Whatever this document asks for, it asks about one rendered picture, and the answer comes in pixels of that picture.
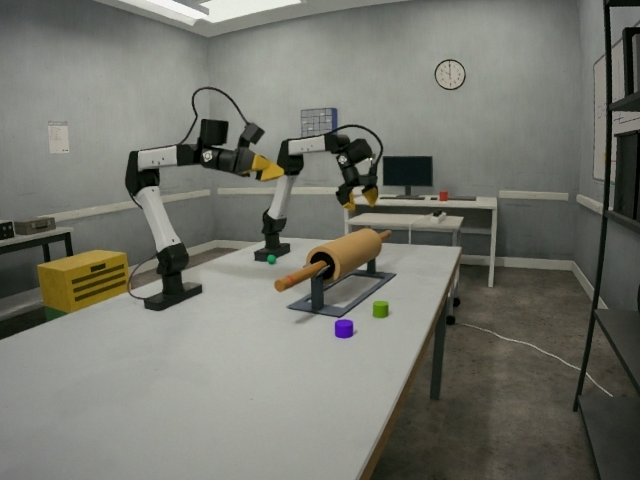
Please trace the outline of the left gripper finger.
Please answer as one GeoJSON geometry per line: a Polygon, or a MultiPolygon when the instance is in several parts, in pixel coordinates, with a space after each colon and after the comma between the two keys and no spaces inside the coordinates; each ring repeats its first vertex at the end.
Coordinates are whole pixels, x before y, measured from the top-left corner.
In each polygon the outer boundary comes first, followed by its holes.
{"type": "Polygon", "coordinates": [[[343,205],[343,207],[344,207],[344,208],[346,208],[346,209],[348,209],[348,210],[354,211],[354,210],[355,210],[355,202],[354,202],[354,195],[353,195],[353,192],[352,192],[352,191],[351,191],[350,195],[349,195],[349,197],[350,197],[350,203],[349,203],[349,202],[348,202],[348,203],[346,203],[345,205],[343,205]],[[350,197],[350,195],[351,195],[351,197],[350,197]],[[351,203],[352,203],[352,204],[351,204],[351,203]]]}
{"type": "Polygon", "coordinates": [[[363,196],[368,201],[368,203],[370,204],[371,207],[375,205],[375,203],[376,203],[376,201],[378,199],[376,188],[372,188],[369,191],[363,193],[363,196]]]}

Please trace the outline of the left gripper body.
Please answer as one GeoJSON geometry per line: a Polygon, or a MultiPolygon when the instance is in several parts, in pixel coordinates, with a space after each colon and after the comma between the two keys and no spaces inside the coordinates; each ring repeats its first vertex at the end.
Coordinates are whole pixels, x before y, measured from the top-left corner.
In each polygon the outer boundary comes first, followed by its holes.
{"type": "MultiPolygon", "coordinates": [[[[337,196],[337,200],[343,206],[348,202],[350,203],[349,195],[350,195],[351,191],[353,192],[352,189],[354,189],[354,187],[359,187],[362,184],[358,183],[359,179],[352,180],[352,178],[354,178],[355,176],[360,175],[359,172],[358,172],[357,167],[350,167],[348,169],[343,170],[341,173],[342,173],[342,176],[343,176],[343,179],[344,179],[345,183],[343,183],[342,185],[338,186],[339,190],[336,191],[335,193],[336,193],[336,196],[337,196]],[[354,184],[354,183],[357,183],[357,184],[354,184]],[[352,187],[352,188],[349,188],[349,187],[352,187]]],[[[378,186],[376,186],[376,183],[364,186],[364,188],[361,189],[361,192],[363,194],[363,193],[369,191],[372,188],[376,188],[377,197],[378,197],[378,186]]]]}

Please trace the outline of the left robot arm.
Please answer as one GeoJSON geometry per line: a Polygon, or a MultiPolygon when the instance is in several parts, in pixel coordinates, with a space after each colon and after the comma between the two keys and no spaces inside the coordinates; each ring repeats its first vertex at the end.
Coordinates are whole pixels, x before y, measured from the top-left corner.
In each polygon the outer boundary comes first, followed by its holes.
{"type": "MultiPolygon", "coordinates": [[[[350,143],[350,138],[344,134],[328,134],[304,140],[282,141],[276,164],[281,166],[284,172],[283,175],[278,177],[271,208],[265,215],[265,223],[261,231],[262,234],[265,234],[264,248],[254,251],[254,254],[270,255],[290,246],[290,243],[280,243],[279,233],[277,232],[281,232],[285,228],[287,206],[292,187],[297,175],[300,174],[304,167],[303,154],[324,151],[331,151],[331,154],[340,154],[336,156],[336,160],[341,171],[353,167],[372,156],[372,149],[365,138],[357,138],[350,143]]],[[[352,180],[359,179],[359,184],[377,183],[377,167],[374,167],[374,165],[375,163],[373,163],[373,167],[369,167],[368,174],[357,175],[352,180]]]]}

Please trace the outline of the green cylinder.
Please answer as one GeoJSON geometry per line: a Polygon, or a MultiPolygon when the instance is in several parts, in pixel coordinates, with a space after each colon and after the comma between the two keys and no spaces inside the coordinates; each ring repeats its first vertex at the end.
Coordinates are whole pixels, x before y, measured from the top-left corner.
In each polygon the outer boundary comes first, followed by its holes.
{"type": "Polygon", "coordinates": [[[373,302],[373,317],[386,318],[388,317],[389,303],[386,301],[373,302]]]}

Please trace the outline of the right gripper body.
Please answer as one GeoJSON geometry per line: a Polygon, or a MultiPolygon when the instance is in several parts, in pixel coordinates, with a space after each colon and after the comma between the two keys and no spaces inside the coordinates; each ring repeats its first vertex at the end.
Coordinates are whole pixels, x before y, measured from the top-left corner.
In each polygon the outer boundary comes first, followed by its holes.
{"type": "MultiPolygon", "coordinates": [[[[255,153],[250,149],[248,149],[247,147],[240,146],[239,149],[234,148],[234,150],[224,149],[219,158],[219,167],[221,171],[235,173],[236,175],[241,177],[245,177],[245,176],[250,177],[249,172],[247,173],[242,173],[242,172],[252,169],[254,155],[255,153]]],[[[256,173],[255,179],[261,180],[262,171],[263,169],[256,170],[257,173],[256,173]]]]}

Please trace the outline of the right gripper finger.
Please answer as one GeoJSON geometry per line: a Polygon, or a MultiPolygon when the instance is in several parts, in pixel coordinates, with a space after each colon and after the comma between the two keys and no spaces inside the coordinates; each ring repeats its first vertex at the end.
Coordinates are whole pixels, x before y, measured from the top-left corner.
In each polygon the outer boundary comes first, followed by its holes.
{"type": "Polygon", "coordinates": [[[265,159],[268,160],[270,163],[268,168],[263,169],[261,180],[278,178],[281,175],[283,175],[284,169],[282,167],[278,166],[268,158],[265,158],[265,159]]]}
{"type": "Polygon", "coordinates": [[[269,167],[269,163],[270,162],[268,160],[266,160],[265,158],[263,158],[260,155],[258,155],[257,153],[255,153],[253,164],[252,164],[252,169],[243,171],[242,173],[247,173],[247,172],[252,172],[252,171],[268,168],[269,167]]]}

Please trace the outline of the purple cylinder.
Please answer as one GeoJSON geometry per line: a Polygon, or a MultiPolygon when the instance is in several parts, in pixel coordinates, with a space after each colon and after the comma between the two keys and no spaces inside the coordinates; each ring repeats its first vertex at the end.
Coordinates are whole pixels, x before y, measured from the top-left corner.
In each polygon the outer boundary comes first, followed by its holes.
{"type": "Polygon", "coordinates": [[[347,319],[335,321],[335,336],[343,339],[352,337],[353,321],[347,319]]]}

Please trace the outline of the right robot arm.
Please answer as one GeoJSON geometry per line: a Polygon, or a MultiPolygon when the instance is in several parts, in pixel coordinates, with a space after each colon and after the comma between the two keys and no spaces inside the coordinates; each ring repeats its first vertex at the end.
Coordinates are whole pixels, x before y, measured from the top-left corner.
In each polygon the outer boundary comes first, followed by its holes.
{"type": "MultiPolygon", "coordinates": [[[[226,144],[228,122],[201,119],[196,144],[181,144],[159,150],[131,151],[129,154],[125,187],[128,192],[134,192],[132,196],[136,196],[152,230],[159,261],[156,272],[161,274],[163,285],[162,292],[143,299],[145,304],[161,306],[202,288],[202,284],[199,283],[182,282],[180,270],[188,265],[189,255],[184,243],[181,243],[175,234],[163,207],[158,188],[159,169],[155,168],[201,165],[203,168],[221,170],[219,157],[224,148],[211,147],[211,145],[226,144]],[[138,167],[142,171],[138,171],[138,167]]],[[[244,125],[244,128],[238,137],[238,149],[240,146],[249,148],[250,142],[256,144],[265,132],[253,122],[247,126],[244,125]]]]}

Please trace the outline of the grey rectangular frame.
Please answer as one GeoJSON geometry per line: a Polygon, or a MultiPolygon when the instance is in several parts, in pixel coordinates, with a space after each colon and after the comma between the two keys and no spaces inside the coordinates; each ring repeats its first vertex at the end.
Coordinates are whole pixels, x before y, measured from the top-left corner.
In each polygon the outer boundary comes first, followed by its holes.
{"type": "Polygon", "coordinates": [[[302,311],[308,311],[308,312],[314,312],[314,313],[319,313],[319,314],[325,314],[325,315],[341,317],[342,315],[344,315],[346,312],[348,312],[350,309],[352,309],[354,306],[356,306],[358,303],[360,303],[362,300],[364,300],[366,297],[368,297],[370,294],[372,294],[374,291],[376,291],[379,287],[381,287],[383,284],[385,284],[387,281],[389,281],[391,278],[393,278],[397,274],[397,273],[388,273],[388,272],[376,271],[376,258],[375,258],[375,259],[373,259],[373,260],[371,260],[371,261],[369,261],[367,263],[367,270],[355,269],[354,271],[352,271],[349,274],[343,276],[342,278],[336,280],[335,282],[323,286],[323,275],[322,274],[329,267],[330,267],[330,265],[322,268],[317,275],[311,277],[311,293],[310,294],[308,294],[308,295],[304,296],[303,298],[297,300],[296,302],[288,305],[286,308],[292,308],[292,309],[297,309],[297,310],[302,310],[302,311]],[[354,301],[349,303],[344,308],[343,307],[330,306],[330,305],[324,305],[324,293],[323,293],[323,291],[325,289],[331,287],[332,285],[336,284],[337,282],[341,281],[342,279],[348,277],[351,274],[363,275],[363,276],[371,276],[371,277],[380,277],[380,278],[384,278],[384,279],[382,279],[380,282],[378,282],[376,285],[371,287],[369,290],[367,290],[365,293],[360,295],[358,298],[356,298],[354,301]],[[311,302],[306,302],[306,300],[308,300],[310,298],[311,298],[311,302]]]}

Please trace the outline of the tan stepped cylindrical bar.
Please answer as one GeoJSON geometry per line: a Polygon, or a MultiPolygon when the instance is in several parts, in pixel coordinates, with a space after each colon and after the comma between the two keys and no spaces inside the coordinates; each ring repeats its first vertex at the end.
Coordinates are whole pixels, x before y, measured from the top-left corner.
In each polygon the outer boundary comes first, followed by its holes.
{"type": "Polygon", "coordinates": [[[365,228],[313,248],[306,258],[306,264],[312,265],[275,281],[275,289],[283,292],[317,275],[328,265],[322,274],[323,284],[333,283],[380,254],[382,241],[390,238],[392,232],[386,230],[379,235],[365,228]]]}

